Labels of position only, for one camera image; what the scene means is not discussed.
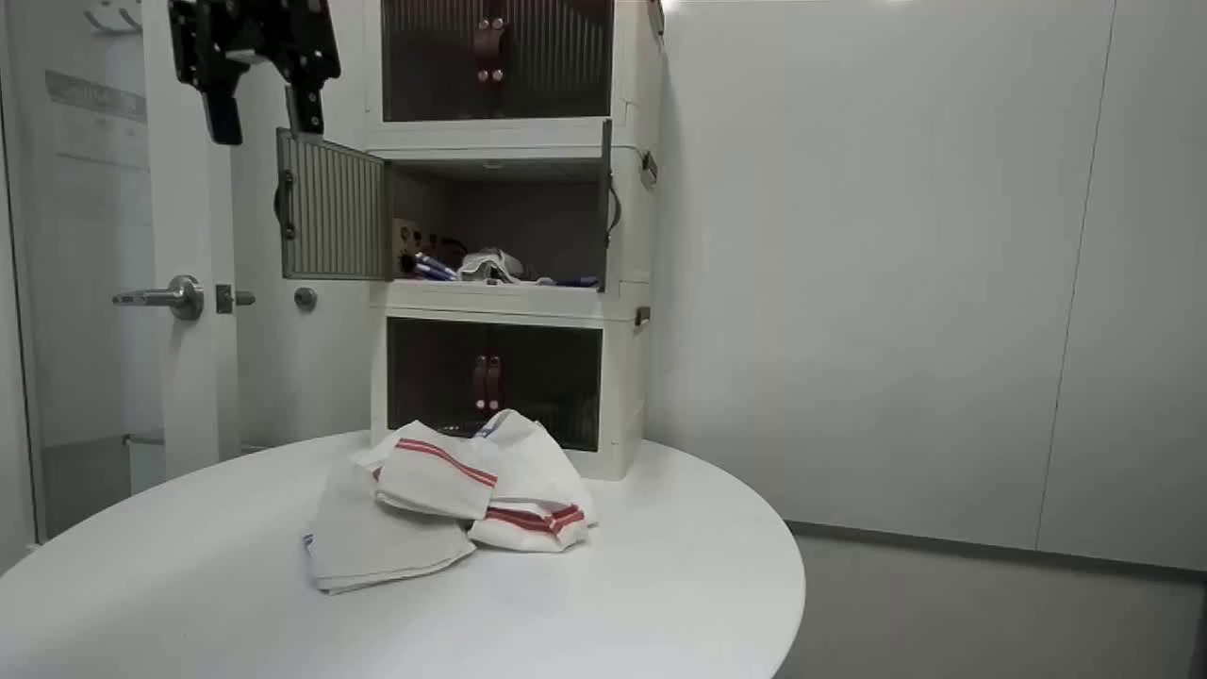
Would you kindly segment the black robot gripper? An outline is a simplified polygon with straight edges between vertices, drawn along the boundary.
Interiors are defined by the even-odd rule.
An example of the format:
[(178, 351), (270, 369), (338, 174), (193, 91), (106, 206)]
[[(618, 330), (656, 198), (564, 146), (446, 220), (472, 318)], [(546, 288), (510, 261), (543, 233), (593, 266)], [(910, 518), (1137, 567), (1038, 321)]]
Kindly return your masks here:
[(198, 88), (214, 145), (240, 145), (237, 81), (266, 59), (290, 88), (290, 123), (323, 128), (321, 88), (338, 76), (328, 0), (167, 0), (174, 69)]

